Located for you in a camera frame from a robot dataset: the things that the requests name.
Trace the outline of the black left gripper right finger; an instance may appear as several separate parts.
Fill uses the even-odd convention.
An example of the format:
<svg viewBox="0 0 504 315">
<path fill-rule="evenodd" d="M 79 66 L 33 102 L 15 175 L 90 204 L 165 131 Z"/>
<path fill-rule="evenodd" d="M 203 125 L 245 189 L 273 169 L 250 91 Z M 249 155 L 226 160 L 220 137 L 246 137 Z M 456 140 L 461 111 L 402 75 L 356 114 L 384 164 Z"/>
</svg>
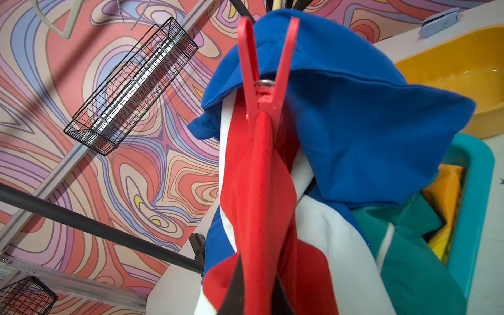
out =
<svg viewBox="0 0 504 315">
<path fill-rule="evenodd" d="M 271 315 L 294 315 L 287 295 L 282 287 L 279 275 L 275 277 L 274 288 L 272 292 Z"/>
</svg>

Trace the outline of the metal hanger of teal jacket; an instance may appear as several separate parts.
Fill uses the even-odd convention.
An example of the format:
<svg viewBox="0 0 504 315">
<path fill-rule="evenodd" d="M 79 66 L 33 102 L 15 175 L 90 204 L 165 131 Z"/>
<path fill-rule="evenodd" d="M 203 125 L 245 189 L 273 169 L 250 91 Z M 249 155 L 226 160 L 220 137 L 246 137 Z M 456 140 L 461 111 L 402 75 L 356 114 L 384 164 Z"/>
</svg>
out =
<svg viewBox="0 0 504 315">
<path fill-rule="evenodd" d="M 36 16 L 60 38 L 70 39 L 85 1 L 30 1 Z"/>
</svg>

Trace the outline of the red clothespin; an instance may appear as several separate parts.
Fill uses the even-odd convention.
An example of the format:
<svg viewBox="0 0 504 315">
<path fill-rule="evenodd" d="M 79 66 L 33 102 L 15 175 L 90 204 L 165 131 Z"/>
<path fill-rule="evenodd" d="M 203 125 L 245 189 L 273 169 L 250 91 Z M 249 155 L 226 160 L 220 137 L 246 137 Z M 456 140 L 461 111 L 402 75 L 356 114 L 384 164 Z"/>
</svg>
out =
<svg viewBox="0 0 504 315">
<path fill-rule="evenodd" d="M 266 114 L 272 124 L 273 137 L 277 136 L 282 123 L 282 111 L 299 25 L 298 18 L 290 20 L 274 80 L 260 78 L 257 47 L 250 19 L 243 18 L 238 25 L 238 52 L 247 108 L 246 119 L 252 135 L 255 132 L 257 117 L 260 114 Z"/>
</svg>

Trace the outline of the teal green jacket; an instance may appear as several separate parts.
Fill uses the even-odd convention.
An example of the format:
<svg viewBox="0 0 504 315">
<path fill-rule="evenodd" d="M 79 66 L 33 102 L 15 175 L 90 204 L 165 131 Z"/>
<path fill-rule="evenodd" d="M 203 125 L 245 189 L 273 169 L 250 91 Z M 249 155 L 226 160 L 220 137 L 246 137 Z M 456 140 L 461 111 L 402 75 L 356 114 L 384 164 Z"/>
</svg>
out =
<svg viewBox="0 0 504 315">
<path fill-rule="evenodd" d="M 443 222 L 420 193 L 352 211 L 397 314 L 465 314 L 467 299 L 424 235 Z"/>
</svg>

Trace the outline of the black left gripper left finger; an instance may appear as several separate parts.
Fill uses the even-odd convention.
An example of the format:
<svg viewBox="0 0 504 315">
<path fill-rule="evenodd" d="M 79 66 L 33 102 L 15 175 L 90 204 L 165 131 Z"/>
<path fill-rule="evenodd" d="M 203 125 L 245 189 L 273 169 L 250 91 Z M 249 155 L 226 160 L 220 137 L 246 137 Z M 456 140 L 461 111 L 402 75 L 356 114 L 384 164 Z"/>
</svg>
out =
<svg viewBox="0 0 504 315">
<path fill-rule="evenodd" d="M 241 255 L 238 256 L 227 293 L 218 315 L 244 315 L 245 287 Z"/>
</svg>

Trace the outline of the rainbow patchwork jacket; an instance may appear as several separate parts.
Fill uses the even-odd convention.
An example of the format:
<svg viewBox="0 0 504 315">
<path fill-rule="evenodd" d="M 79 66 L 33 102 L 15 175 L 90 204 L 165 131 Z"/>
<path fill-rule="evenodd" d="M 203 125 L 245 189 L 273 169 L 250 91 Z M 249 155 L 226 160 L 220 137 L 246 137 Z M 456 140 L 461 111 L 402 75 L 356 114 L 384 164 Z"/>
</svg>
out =
<svg viewBox="0 0 504 315">
<path fill-rule="evenodd" d="M 457 165 L 442 164 L 437 178 L 421 193 L 427 203 L 442 219 L 442 226 L 429 239 L 429 247 L 447 265 L 456 220 L 460 211 L 462 178 L 464 169 Z"/>
</svg>

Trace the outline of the blue white red jacket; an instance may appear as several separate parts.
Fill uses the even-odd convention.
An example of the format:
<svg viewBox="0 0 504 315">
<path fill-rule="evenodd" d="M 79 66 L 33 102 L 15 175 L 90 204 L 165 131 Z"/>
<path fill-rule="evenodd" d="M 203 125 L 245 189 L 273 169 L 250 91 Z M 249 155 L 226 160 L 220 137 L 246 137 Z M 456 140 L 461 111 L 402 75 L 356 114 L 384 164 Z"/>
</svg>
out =
<svg viewBox="0 0 504 315">
<path fill-rule="evenodd" d="M 475 102 L 409 84 L 359 35 L 293 9 L 249 18 L 261 79 L 275 79 L 292 18 L 300 25 L 277 136 L 266 114 L 251 134 L 238 43 L 189 125 L 220 144 L 195 313 L 217 314 L 241 255 L 244 314 L 271 314 L 277 274 L 295 314 L 397 314 L 352 211 L 421 194 Z"/>
</svg>

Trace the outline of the white wire hanger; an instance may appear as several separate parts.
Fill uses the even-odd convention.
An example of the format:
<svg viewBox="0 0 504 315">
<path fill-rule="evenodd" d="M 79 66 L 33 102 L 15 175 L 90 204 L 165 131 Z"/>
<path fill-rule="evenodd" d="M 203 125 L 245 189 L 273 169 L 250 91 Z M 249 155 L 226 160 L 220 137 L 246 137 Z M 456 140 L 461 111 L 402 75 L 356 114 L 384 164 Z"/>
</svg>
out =
<svg viewBox="0 0 504 315">
<path fill-rule="evenodd" d="M 119 9 L 119 15 L 123 24 L 128 30 L 134 30 L 138 23 L 142 20 L 146 10 L 151 4 L 148 1 L 120 1 L 116 0 L 115 3 Z"/>
</svg>

